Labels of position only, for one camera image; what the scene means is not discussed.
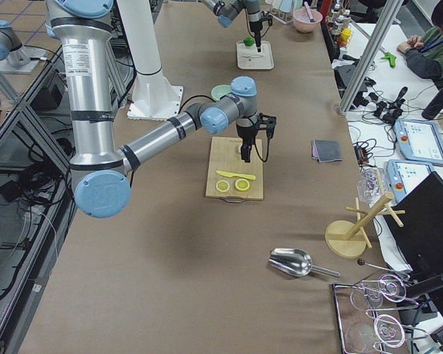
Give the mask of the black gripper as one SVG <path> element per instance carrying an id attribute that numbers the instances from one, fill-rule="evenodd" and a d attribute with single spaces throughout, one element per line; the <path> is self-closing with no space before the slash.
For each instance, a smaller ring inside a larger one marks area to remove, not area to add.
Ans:
<path id="1" fill-rule="evenodd" d="M 263 24 L 261 22 L 251 22 L 250 31 L 254 35 L 255 46 L 258 52 L 261 51 L 261 31 L 263 29 Z"/>
<path id="2" fill-rule="evenodd" d="M 238 136 L 242 138 L 242 145 L 240 147 L 241 160 L 245 163 L 251 161 L 252 145 L 255 143 L 257 130 L 255 127 L 239 127 Z"/>

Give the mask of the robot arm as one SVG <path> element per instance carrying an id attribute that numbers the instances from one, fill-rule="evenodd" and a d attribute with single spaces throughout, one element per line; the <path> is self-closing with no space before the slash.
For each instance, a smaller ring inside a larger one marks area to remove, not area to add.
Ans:
<path id="1" fill-rule="evenodd" d="M 249 30 L 253 34 L 255 46 L 261 52 L 261 31 L 263 23 L 272 24 L 272 16 L 261 9 L 259 1 L 256 0 L 235 0 L 235 1 L 214 1 L 201 0 L 218 19 L 222 27 L 229 27 L 236 17 L 244 10 L 247 15 Z"/>
<path id="2" fill-rule="evenodd" d="M 137 110 L 164 120 L 121 147 L 114 144 L 107 65 L 113 8 L 119 11 L 137 73 L 133 90 Z M 128 173 L 200 128 L 216 134 L 235 123 L 243 141 L 241 157 L 250 159 L 259 121 L 255 81 L 237 77 L 220 100 L 180 111 L 182 89 L 172 86 L 162 73 L 147 1 L 48 1 L 47 29 L 63 50 L 75 138 L 75 155 L 70 161 L 72 191 L 85 214 L 108 218 L 121 212 L 131 195 Z"/>

